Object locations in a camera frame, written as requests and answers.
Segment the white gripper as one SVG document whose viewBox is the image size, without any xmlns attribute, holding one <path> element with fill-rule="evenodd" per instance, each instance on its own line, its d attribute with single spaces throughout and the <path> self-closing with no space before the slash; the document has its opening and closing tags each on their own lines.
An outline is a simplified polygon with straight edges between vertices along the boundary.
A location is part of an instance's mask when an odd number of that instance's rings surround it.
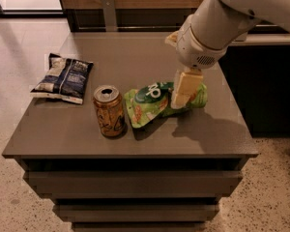
<svg viewBox="0 0 290 232">
<path fill-rule="evenodd" d="M 203 73 L 199 69 L 212 67 L 226 53 L 226 47 L 210 49 L 197 40 L 192 31 L 192 15 L 187 17 L 178 32 L 168 35 L 164 42 L 176 46 L 178 60 L 187 67 L 176 71 L 171 95 L 171 107 L 181 109 L 203 81 Z"/>
</svg>

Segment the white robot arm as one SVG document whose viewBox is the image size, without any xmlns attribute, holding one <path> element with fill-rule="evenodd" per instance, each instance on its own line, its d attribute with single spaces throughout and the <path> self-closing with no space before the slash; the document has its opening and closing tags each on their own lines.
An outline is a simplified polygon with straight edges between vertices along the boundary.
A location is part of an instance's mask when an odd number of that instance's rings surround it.
<svg viewBox="0 0 290 232">
<path fill-rule="evenodd" d="M 185 107 L 201 82 L 201 71 L 213 66 L 235 39 L 261 21 L 290 33 L 290 0 L 203 0 L 165 39 L 184 65 L 175 74 L 171 107 Z"/>
</svg>

